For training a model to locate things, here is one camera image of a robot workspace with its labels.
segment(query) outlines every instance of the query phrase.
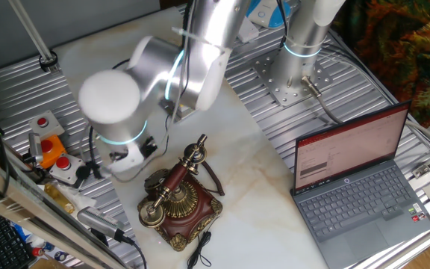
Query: control box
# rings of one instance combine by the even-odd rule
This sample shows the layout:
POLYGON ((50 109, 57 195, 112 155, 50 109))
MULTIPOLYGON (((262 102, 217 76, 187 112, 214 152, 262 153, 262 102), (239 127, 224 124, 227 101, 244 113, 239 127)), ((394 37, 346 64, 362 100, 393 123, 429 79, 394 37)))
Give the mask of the control box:
POLYGON ((42 140, 52 136, 64 133, 63 126, 57 121, 56 116, 51 111, 46 111, 35 116, 29 121, 29 126, 33 132, 39 134, 42 140))
POLYGON ((41 141, 41 150, 43 151, 43 161, 39 164, 44 169, 53 166, 63 153, 67 153, 63 144, 57 135, 52 135, 41 141))
POLYGON ((52 166, 49 173, 60 182, 78 188, 82 180, 78 180, 75 172, 83 164, 84 162, 80 158, 63 153, 59 156, 56 164, 52 166))

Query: metal pole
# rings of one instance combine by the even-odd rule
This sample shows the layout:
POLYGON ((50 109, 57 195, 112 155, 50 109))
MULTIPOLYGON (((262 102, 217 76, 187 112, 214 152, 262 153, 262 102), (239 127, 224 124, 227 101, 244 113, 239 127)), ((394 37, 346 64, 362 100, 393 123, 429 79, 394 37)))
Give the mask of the metal pole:
POLYGON ((39 53, 41 54, 41 56, 43 57, 43 60, 46 63, 54 61, 55 60, 54 56, 51 54, 48 47, 44 43, 43 39, 41 38, 41 36, 37 32, 36 27, 34 27, 34 24, 31 21, 31 19, 29 18, 28 13, 26 12, 24 7, 22 6, 21 1, 20 0, 8 0, 8 1, 11 4, 11 7, 13 7, 14 12, 18 16, 22 25, 24 26, 24 28, 28 32, 29 37, 33 40, 33 43, 36 46, 39 53))

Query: white table surface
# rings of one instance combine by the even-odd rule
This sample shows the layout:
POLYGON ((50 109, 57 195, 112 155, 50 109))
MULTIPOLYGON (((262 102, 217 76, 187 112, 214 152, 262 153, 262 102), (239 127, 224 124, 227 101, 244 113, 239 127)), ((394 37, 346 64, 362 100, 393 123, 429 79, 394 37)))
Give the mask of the white table surface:
MULTIPOLYGON (((110 69, 131 55, 137 42, 154 35, 179 42, 170 31, 180 27, 180 13, 164 10, 98 34, 76 40, 56 50, 73 93, 90 74, 110 69)), ((154 108, 148 130, 160 141, 166 114, 154 108)), ((212 238, 202 253, 213 268, 326 268, 289 190, 293 174, 288 170, 249 112, 225 81, 208 111, 197 112, 174 125, 169 148, 129 183, 113 181, 150 268, 186 268, 196 241, 182 252, 174 251, 159 234, 142 226, 137 204, 146 195, 143 180, 161 168, 172 168, 189 143, 206 134, 208 163, 218 175, 225 196, 221 217, 211 227, 212 238)), ((200 167, 197 179, 210 189, 215 184, 200 167)), ((130 177, 130 173, 120 176, 130 177)), ((203 268, 199 262, 196 268, 203 268)))

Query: white robotic arm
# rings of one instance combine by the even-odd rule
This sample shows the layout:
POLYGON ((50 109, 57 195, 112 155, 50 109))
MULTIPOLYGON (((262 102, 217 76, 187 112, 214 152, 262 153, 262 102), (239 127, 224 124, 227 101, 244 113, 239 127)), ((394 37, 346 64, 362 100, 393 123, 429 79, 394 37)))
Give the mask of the white robotic arm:
MULTIPOLYGON (((290 40, 310 39, 308 42, 311 42, 313 35, 309 33, 315 31, 314 42, 322 42, 343 1, 316 0, 316 4, 314 0, 302 1, 311 12, 307 16, 299 13, 297 17, 312 26, 304 29, 296 25, 302 34, 291 34, 290 40), (314 8, 318 3, 323 8, 314 8)), ((137 45, 127 69, 98 72, 83 83, 79 105, 99 133, 104 143, 104 149, 98 146, 99 153, 114 172, 141 164, 157 149, 147 132, 146 121, 159 100, 179 100, 180 104, 195 110, 209 109, 218 95, 231 47, 248 6, 249 0, 192 0, 187 9, 191 8, 193 15, 185 20, 184 30, 196 38, 185 38, 185 49, 156 37, 145 37, 137 45), (190 75, 184 71, 181 78, 183 61, 190 75)), ((290 76, 300 66, 300 61, 291 59, 283 61, 281 68, 290 76)))

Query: metal mounting plate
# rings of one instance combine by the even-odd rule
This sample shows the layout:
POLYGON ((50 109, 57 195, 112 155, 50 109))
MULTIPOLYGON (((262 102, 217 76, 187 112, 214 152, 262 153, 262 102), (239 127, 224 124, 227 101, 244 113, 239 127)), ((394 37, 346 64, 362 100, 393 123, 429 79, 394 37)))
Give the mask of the metal mounting plate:
MULTIPOLYGON (((263 80, 267 86, 268 91, 273 95, 278 104, 286 107, 302 101, 306 96, 310 95, 310 91, 301 85, 296 86, 293 84, 287 87, 286 82, 274 81, 271 76, 271 65, 275 59, 277 51, 266 53, 251 62, 253 69, 257 72, 258 76, 263 80)), ((311 78, 312 82, 321 91, 323 88, 332 84, 331 76, 326 72, 323 67, 316 62, 315 77, 311 78)))

